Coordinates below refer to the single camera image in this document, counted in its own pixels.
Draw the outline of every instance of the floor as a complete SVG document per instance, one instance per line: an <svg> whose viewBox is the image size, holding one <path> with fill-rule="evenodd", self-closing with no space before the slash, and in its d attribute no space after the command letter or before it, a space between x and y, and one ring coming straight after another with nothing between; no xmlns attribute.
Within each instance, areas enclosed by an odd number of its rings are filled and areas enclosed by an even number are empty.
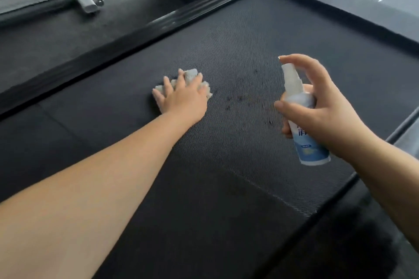
<svg viewBox="0 0 419 279"><path fill-rule="evenodd" d="M0 92L118 39L185 4L182 0L105 0L86 16L75 6L0 28Z"/></svg>

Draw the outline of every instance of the person's left hand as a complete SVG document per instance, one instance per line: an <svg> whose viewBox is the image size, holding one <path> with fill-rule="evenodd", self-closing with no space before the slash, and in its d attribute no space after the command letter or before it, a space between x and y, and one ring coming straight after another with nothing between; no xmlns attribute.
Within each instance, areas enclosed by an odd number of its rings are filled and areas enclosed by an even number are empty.
<svg viewBox="0 0 419 279"><path fill-rule="evenodd" d="M191 83L186 86L184 71L179 69L179 77L175 89L167 76L163 78L165 95L155 88L153 96L160 111L180 115L182 119L190 121L191 125L199 122L207 111L207 86L202 86L202 74L199 73Z"/></svg>

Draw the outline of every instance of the silver bolt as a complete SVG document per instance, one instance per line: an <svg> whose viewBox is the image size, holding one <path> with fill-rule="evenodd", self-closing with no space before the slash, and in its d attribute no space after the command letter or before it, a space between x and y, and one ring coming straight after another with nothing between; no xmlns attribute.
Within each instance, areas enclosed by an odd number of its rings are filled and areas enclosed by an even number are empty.
<svg viewBox="0 0 419 279"><path fill-rule="evenodd" d="M105 5L105 1L104 0L96 0L95 3L96 3L96 5L98 7L103 7Z"/></svg>

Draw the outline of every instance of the blue label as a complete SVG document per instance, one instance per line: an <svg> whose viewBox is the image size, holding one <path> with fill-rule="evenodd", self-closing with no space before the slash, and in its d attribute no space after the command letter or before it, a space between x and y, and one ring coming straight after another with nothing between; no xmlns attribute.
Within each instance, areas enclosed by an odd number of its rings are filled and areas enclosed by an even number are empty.
<svg viewBox="0 0 419 279"><path fill-rule="evenodd" d="M329 150L319 145L301 128L298 128L298 133L293 134L293 138L298 157L302 161L320 161L328 158L330 155Z"/></svg>

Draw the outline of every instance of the forearm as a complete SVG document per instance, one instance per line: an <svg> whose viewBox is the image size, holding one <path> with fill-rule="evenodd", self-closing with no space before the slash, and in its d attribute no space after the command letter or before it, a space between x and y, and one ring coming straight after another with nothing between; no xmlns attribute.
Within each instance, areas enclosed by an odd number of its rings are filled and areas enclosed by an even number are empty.
<svg viewBox="0 0 419 279"><path fill-rule="evenodd" d="M186 130L162 115L3 202L0 278L92 277Z"/></svg>
<svg viewBox="0 0 419 279"><path fill-rule="evenodd" d="M370 136L349 162L411 244L419 249L419 161Z"/></svg>

